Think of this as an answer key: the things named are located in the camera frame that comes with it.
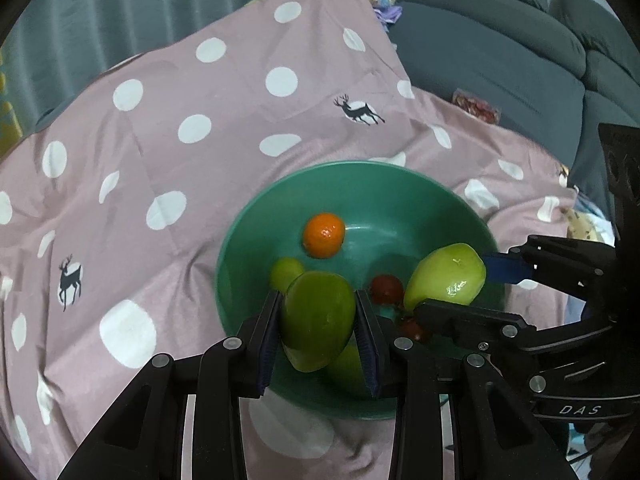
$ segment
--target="red snack bag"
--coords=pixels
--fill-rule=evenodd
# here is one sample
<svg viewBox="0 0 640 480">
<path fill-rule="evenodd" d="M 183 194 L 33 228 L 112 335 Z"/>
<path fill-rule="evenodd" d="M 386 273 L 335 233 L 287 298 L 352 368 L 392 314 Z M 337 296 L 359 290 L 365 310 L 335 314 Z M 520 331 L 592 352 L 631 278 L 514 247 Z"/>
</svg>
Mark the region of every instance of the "red snack bag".
<svg viewBox="0 0 640 480">
<path fill-rule="evenodd" d="M 498 124 L 500 122 L 499 108 L 491 106 L 487 101 L 483 101 L 460 88 L 454 92 L 451 102 L 485 123 Z"/>
</svg>

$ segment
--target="red fruit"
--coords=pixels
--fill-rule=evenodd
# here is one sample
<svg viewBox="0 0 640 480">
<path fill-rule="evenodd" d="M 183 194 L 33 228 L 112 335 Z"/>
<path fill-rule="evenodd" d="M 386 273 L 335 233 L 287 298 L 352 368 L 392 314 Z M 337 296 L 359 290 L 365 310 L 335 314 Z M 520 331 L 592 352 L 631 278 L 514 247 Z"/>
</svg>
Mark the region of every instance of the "red fruit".
<svg viewBox="0 0 640 480">
<path fill-rule="evenodd" d="M 402 282 L 391 274 L 379 274 L 369 283 L 369 297 L 375 304 L 399 304 L 404 297 Z"/>
<path fill-rule="evenodd" d="M 398 324 L 398 332 L 400 332 L 403 337 L 408 337 L 418 343 L 428 343 L 433 336 L 432 333 L 418 325 L 415 317 L 407 317 L 403 319 Z"/>
</svg>

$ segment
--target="green bowl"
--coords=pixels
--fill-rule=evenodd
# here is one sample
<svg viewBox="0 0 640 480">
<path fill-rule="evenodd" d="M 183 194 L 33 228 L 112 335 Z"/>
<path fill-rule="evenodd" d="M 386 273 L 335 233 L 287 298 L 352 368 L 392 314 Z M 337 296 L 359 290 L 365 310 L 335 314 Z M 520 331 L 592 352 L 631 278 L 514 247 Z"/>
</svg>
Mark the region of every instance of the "green bowl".
<svg viewBox="0 0 640 480">
<path fill-rule="evenodd" d="M 320 212 L 344 220 L 341 250 L 327 260 L 306 256 L 302 231 Z M 260 311 L 271 264 L 300 259 L 306 270 L 330 270 L 351 286 L 366 288 L 377 274 L 394 274 L 406 286 L 418 262 L 437 248 L 466 242 L 478 253 L 496 251 L 489 229 L 457 195 L 404 168 L 378 162 L 335 162 L 290 174 L 258 194 L 226 234 L 218 259 L 216 299 L 227 335 Z M 503 309 L 504 286 L 487 283 L 477 306 Z M 462 357 L 468 351 L 437 337 L 435 352 Z M 359 400 L 328 383 L 322 371 L 296 371 L 278 352 L 271 389 L 287 400 L 339 418 L 393 418 L 395 399 Z"/>
</svg>

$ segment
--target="bowl rim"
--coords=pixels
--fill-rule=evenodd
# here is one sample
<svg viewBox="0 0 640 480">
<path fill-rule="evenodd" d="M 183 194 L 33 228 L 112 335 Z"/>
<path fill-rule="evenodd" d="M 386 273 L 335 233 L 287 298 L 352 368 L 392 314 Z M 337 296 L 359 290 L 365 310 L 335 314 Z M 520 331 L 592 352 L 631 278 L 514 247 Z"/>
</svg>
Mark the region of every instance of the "bowl rim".
<svg viewBox="0 0 640 480">
<path fill-rule="evenodd" d="M 498 243 L 495 240 L 494 235 L 492 234 L 491 230 L 489 229 L 489 227 L 487 226 L 487 224 L 484 222 L 484 220 L 482 220 L 482 218 L 480 218 L 480 216 L 478 215 L 478 213 L 476 213 L 473 208 L 459 195 L 457 195 L 455 192 L 453 192 L 452 190 L 450 190 L 448 187 L 443 186 L 441 183 L 439 183 L 437 180 L 431 178 L 430 176 L 427 176 L 423 173 L 420 173 L 419 171 L 415 171 L 415 170 L 411 170 L 410 168 L 405 168 L 404 166 L 396 166 L 395 164 L 389 164 L 388 162 L 379 162 L 376 160 L 336 160 L 336 161 L 332 161 L 332 162 L 322 162 L 321 164 L 314 164 L 312 166 L 307 166 L 306 168 L 301 168 L 300 170 L 296 170 L 293 171 L 289 174 L 286 174 L 285 176 L 275 180 L 274 182 L 271 182 L 268 186 L 263 187 L 254 197 L 252 197 L 251 200 L 249 200 L 249 202 L 247 202 L 247 204 L 240 210 L 240 212 L 236 215 L 236 217 L 234 218 L 234 220 L 231 222 L 230 226 L 228 227 L 225 237 L 222 241 L 222 244 L 220 245 L 220 252 L 218 253 L 218 257 L 216 259 L 216 270 L 215 270 L 215 278 L 213 280 L 214 282 L 214 299 L 216 301 L 215 307 L 216 307 L 216 311 L 218 313 L 218 318 L 220 319 L 220 324 L 222 325 L 222 330 L 225 332 L 225 337 L 230 337 L 232 335 L 235 334 L 230 334 L 228 332 L 228 321 L 226 319 L 224 319 L 224 317 L 220 314 L 220 288 L 218 287 L 218 281 L 220 279 L 220 269 L 222 268 L 222 263 L 224 260 L 224 256 L 226 254 L 226 250 L 228 248 L 228 245 L 230 243 L 231 237 L 233 232 L 235 232 L 236 228 L 238 227 L 238 224 L 242 221 L 242 219 L 244 218 L 244 216 L 247 214 L 247 212 L 249 211 L 249 209 L 251 209 L 255 203 L 257 203 L 260 199 L 262 199 L 265 195 L 267 195 L 267 193 L 271 192 L 272 189 L 274 189 L 276 186 L 279 186 L 280 184 L 291 180 L 292 178 L 296 178 L 297 176 L 299 176 L 300 174 L 304 174 L 304 173 L 308 173 L 310 171 L 317 171 L 317 170 L 322 170 L 324 168 L 329 168 L 331 166 L 344 166 L 344 165 L 351 165 L 351 166 L 379 166 L 381 168 L 386 168 L 387 170 L 391 170 L 391 171 L 404 171 L 405 173 L 409 173 L 412 174 L 414 176 L 418 176 L 419 178 L 425 179 L 427 181 L 430 181 L 431 184 L 435 184 L 437 187 L 439 187 L 440 189 L 444 190 L 445 192 L 447 192 L 448 194 L 450 194 L 452 196 L 452 198 L 456 199 L 462 206 L 464 206 L 469 212 L 473 213 L 473 215 L 476 217 L 476 219 L 478 220 L 478 225 L 484 229 L 484 231 L 486 232 L 486 234 L 488 234 L 489 239 L 492 242 L 493 245 L 493 249 L 494 251 L 498 251 Z M 282 396 L 284 399 L 288 400 L 289 402 L 292 402 L 293 404 L 302 407 L 304 409 L 314 409 L 314 408 L 310 408 L 308 403 L 306 405 L 302 405 L 298 402 L 296 402 L 295 399 L 289 399 L 289 389 L 288 388 L 280 388 L 279 386 L 273 386 L 270 385 L 270 389 Z M 318 408 L 316 408 L 316 411 L 321 412 L 321 413 L 327 413 L 326 410 L 322 409 L 322 406 L 318 406 Z M 353 420 L 390 420 L 392 419 L 394 416 L 396 416 L 396 411 L 393 410 L 392 412 L 384 412 L 384 413 L 380 413 L 380 414 L 373 414 L 373 413 L 369 413 L 369 415 L 365 415 L 365 416 L 342 416 L 341 418 L 351 418 Z"/>
</svg>

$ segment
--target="black deer silhouette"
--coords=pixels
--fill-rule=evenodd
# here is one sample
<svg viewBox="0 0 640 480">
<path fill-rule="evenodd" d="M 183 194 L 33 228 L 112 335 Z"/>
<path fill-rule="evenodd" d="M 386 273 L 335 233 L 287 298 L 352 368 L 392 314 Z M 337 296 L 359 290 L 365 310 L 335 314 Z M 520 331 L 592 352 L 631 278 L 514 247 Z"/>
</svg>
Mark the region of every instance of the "black deer silhouette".
<svg viewBox="0 0 640 480">
<path fill-rule="evenodd" d="M 80 283 L 80 269 L 82 266 L 79 266 L 76 270 L 74 270 L 71 274 L 68 274 L 69 263 L 71 263 L 71 258 L 74 256 L 72 254 L 60 264 L 58 267 L 60 269 L 60 301 L 62 305 L 64 305 L 64 309 L 62 312 L 66 310 L 66 292 L 73 287 L 74 288 L 74 296 L 71 300 L 71 304 L 76 302 L 76 292 L 78 293 L 78 298 L 82 294 L 82 284 Z"/>
<path fill-rule="evenodd" d="M 369 108 L 369 105 L 366 103 L 360 108 L 351 108 L 349 104 L 349 96 L 347 94 L 343 95 L 340 98 L 335 98 L 334 105 L 342 108 L 344 114 L 357 123 L 363 123 L 371 126 L 371 123 L 364 120 L 365 117 L 372 119 L 376 124 L 378 124 L 378 119 L 380 119 L 383 123 L 385 122 L 385 120 L 377 113 L 375 113 L 371 108 Z"/>
</svg>

